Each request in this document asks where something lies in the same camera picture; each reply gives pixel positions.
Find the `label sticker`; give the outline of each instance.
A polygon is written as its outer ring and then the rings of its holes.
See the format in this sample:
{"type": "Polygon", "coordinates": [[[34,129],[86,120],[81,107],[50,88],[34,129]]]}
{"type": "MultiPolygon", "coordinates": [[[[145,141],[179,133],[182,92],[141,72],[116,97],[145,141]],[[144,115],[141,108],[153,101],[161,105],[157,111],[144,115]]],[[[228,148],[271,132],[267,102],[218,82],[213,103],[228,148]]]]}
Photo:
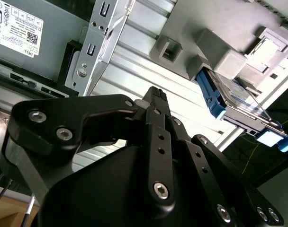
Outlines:
{"type": "Polygon", "coordinates": [[[39,55],[43,20],[0,0],[0,44],[33,58],[39,55]]]}

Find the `metal bracket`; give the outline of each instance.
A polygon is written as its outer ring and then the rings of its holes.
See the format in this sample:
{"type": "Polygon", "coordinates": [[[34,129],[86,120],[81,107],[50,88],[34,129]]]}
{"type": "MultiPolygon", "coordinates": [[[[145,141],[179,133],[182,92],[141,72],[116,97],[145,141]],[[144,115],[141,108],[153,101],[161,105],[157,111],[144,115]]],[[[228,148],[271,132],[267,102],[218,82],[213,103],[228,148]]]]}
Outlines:
{"type": "MultiPolygon", "coordinates": [[[[88,95],[94,70],[98,62],[102,61],[111,39],[115,40],[111,45],[111,52],[113,52],[132,5],[133,2],[130,2],[130,0],[96,1],[73,76],[67,78],[65,82],[65,86],[78,91],[79,96],[88,95]]],[[[108,54],[108,59],[103,59],[103,61],[108,63],[110,57],[111,54],[108,54]]]]}

